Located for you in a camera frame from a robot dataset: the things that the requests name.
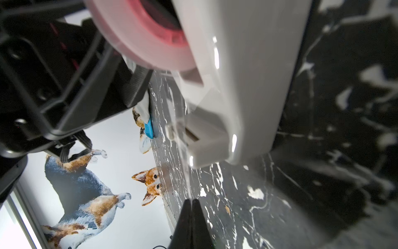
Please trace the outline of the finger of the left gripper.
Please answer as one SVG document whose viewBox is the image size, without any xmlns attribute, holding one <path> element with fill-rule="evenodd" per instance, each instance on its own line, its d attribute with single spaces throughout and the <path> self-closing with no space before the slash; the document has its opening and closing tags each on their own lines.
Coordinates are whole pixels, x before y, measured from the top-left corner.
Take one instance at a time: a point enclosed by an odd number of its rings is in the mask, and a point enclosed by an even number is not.
<svg viewBox="0 0 398 249">
<path fill-rule="evenodd" d="M 119 92 L 127 108 L 135 106 L 144 98 L 152 74 L 153 70 L 137 65 L 131 78 L 121 85 Z"/>
</svg>

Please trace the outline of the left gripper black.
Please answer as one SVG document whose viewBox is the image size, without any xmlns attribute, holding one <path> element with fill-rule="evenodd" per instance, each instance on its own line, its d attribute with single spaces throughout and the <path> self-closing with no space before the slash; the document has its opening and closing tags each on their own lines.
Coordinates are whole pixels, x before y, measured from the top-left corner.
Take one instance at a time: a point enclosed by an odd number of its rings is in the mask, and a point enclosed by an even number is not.
<svg viewBox="0 0 398 249">
<path fill-rule="evenodd" d="M 62 21 L 83 1 L 1 1 L 1 156 L 48 150 L 123 111 L 122 56 L 91 19 Z"/>
</svg>

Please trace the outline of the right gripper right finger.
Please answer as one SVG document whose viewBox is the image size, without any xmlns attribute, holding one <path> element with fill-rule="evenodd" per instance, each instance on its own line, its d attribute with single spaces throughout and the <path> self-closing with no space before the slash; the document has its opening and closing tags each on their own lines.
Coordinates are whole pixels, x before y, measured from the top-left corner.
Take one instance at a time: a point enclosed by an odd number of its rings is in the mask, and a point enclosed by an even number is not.
<svg viewBox="0 0 398 249">
<path fill-rule="evenodd" d="M 192 201 L 191 212 L 191 248 L 214 249 L 212 238 L 208 231 L 207 223 L 198 199 Z"/>
</svg>

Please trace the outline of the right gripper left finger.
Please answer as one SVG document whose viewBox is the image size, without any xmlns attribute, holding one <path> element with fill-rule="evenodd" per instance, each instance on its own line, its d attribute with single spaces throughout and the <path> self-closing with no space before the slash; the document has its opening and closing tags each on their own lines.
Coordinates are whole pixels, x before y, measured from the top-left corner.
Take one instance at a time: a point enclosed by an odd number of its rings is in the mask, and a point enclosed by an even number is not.
<svg viewBox="0 0 398 249">
<path fill-rule="evenodd" d="M 192 241 L 192 202 L 184 201 L 168 249 L 190 249 Z"/>
</svg>

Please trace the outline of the grey tape dispenser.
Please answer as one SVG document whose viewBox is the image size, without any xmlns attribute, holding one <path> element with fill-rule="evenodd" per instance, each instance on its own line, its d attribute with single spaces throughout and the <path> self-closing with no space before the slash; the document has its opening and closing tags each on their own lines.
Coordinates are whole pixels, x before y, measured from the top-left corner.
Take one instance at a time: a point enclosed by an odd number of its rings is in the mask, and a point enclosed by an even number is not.
<svg viewBox="0 0 398 249">
<path fill-rule="evenodd" d="M 168 136 L 193 169 L 271 151 L 313 1 L 85 1 L 140 66 L 171 71 L 190 113 Z"/>
</svg>

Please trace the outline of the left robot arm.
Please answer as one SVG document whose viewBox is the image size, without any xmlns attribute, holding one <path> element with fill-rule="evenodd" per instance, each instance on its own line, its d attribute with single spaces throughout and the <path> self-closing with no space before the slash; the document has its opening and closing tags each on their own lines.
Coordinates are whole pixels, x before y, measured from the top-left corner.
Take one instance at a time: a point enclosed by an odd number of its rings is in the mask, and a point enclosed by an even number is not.
<svg viewBox="0 0 398 249">
<path fill-rule="evenodd" d="M 131 73 L 92 19 L 63 21 L 83 1 L 1 1 L 1 201 L 41 151 L 70 161 L 84 130 L 137 104 L 151 70 Z"/>
</svg>

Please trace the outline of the grey work glove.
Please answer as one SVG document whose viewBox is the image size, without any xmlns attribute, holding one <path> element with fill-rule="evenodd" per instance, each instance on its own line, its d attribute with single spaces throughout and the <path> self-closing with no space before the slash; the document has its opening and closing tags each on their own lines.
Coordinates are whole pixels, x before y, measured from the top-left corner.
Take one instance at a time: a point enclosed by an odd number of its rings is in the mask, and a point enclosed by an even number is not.
<svg viewBox="0 0 398 249">
<path fill-rule="evenodd" d="M 154 134 L 153 134 L 149 104 L 150 104 L 149 93 L 148 90 L 146 90 L 143 99 L 137 103 L 135 109 L 137 113 L 140 114 L 140 118 L 144 123 L 145 135 L 152 140 L 154 138 Z"/>
</svg>

